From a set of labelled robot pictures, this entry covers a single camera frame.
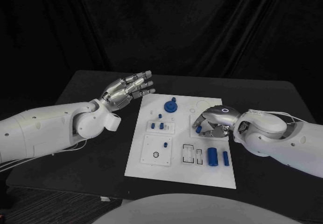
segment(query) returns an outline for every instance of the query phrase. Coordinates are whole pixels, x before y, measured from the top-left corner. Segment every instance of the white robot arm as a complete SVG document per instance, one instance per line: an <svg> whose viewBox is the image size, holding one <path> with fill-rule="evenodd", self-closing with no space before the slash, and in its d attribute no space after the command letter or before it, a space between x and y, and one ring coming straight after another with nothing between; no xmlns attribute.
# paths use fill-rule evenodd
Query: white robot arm
<svg viewBox="0 0 323 224"><path fill-rule="evenodd" d="M118 79L91 102L36 108L0 121L0 163L39 157L97 137L104 128L115 131L121 118L113 112L133 98L154 92L144 80L152 72Z"/></svg>
<svg viewBox="0 0 323 224"><path fill-rule="evenodd" d="M271 113L290 116L257 110L239 114L231 107L219 105L202 113L193 128L208 120L214 130L201 136L221 138L232 130L234 141L257 156L271 156L284 165L323 177L323 126L306 121L286 123Z"/></svg>

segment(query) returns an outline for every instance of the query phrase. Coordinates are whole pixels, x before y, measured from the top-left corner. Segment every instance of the silver robotic hand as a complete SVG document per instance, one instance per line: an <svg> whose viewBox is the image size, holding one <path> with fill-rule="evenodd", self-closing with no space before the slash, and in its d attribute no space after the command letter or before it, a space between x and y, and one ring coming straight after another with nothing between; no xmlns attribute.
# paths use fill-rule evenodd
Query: silver robotic hand
<svg viewBox="0 0 323 224"><path fill-rule="evenodd" d="M201 132L201 136L224 138L229 135L229 130L234 130L234 125L241 116L241 113L231 107L216 105L205 110L198 117L193 128L196 128L206 120L214 128L212 131Z"/></svg>
<svg viewBox="0 0 323 224"><path fill-rule="evenodd" d="M150 77L152 72L146 71L120 78L108 85L100 97L100 102L111 112L123 109L133 99L156 92L154 89L143 90L153 85L153 81L144 82Z"/></svg>

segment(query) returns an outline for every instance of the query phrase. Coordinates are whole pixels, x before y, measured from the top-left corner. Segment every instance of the gray floor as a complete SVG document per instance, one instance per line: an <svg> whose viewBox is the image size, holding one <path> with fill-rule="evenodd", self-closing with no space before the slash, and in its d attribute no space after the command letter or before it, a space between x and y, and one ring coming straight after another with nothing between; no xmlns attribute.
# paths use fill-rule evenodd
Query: gray floor
<svg viewBox="0 0 323 224"><path fill-rule="evenodd" d="M121 204L131 202L123 202L121 199L101 202L98 196L13 187L7 193L16 203L10 210L0 210L6 215L6 224L91 224ZM297 221L322 224L307 220Z"/></svg>

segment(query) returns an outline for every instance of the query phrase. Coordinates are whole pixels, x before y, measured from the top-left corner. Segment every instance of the black table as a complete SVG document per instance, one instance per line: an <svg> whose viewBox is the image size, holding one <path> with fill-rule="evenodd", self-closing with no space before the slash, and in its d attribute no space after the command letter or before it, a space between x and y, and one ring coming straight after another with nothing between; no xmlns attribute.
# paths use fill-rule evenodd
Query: black table
<svg viewBox="0 0 323 224"><path fill-rule="evenodd" d="M105 86L127 73L78 71L56 104L88 102L100 97ZM201 77L152 77L156 93L222 98L224 105L239 112L250 108L281 111L314 122L291 83ZM141 100L120 111L117 132L104 130L84 149L48 155L17 166L9 176L10 186L69 191L136 200L143 197L192 193L219 196L254 204L291 218L323 221L323 179L287 167L271 157L251 154L229 139L237 189L201 186L126 177Z"/></svg>

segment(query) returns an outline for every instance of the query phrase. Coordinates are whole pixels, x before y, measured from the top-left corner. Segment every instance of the robotic hand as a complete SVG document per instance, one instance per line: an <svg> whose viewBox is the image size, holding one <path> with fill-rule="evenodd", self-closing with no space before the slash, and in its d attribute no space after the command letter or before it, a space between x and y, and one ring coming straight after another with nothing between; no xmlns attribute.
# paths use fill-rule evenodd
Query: robotic hand
<svg viewBox="0 0 323 224"><path fill-rule="evenodd" d="M222 138L231 130L234 141L252 154L271 156L284 165L323 177L323 126L300 119L286 123L273 114L296 118L283 112L257 110L239 114L234 108L216 105L205 110L192 127L196 128L206 120L214 130L201 136Z"/></svg>
<svg viewBox="0 0 323 224"><path fill-rule="evenodd" d="M127 106L154 89L144 82L152 77L146 71L118 79L91 102L36 108L0 121L0 163L39 157L97 137L104 128L115 131L121 118L113 111Z"/></svg>

